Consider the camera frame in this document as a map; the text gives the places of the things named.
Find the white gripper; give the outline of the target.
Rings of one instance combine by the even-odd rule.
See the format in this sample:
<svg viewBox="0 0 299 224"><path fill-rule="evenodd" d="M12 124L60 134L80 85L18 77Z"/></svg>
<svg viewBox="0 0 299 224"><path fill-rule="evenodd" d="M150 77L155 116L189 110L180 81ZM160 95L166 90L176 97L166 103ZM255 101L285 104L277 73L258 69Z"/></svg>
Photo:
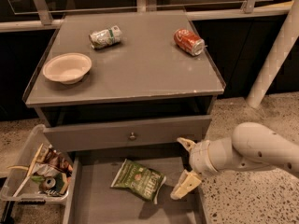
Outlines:
<svg viewBox="0 0 299 224"><path fill-rule="evenodd" d="M218 170L214 167L209 158L209 141L195 143L193 140L183 137L179 137L177 141L190 152L189 164L193 171L189 172L184 170L182 172L170 194L173 200L181 199L197 188L202 183L202 177L210 177L218 173Z"/></svg>

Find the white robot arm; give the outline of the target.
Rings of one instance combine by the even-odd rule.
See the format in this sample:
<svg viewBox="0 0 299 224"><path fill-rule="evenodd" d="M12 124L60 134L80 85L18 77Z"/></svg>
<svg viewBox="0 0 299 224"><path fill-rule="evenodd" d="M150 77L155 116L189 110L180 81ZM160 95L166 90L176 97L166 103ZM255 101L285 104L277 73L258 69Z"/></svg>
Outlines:
<svg viewBox="0 0 299 224"><path fill-rule="evenodd" d="M263 67L247 98L248 105L258 106L299 36L299 0L292 6ZM170 197L178 200L197 188L206 177L223 171L263 171L279 168L299 175L299 146L269 128L254 122L237 125L228 138L195 143L180 137L189 153L191 170L185 170Z"/></svg>

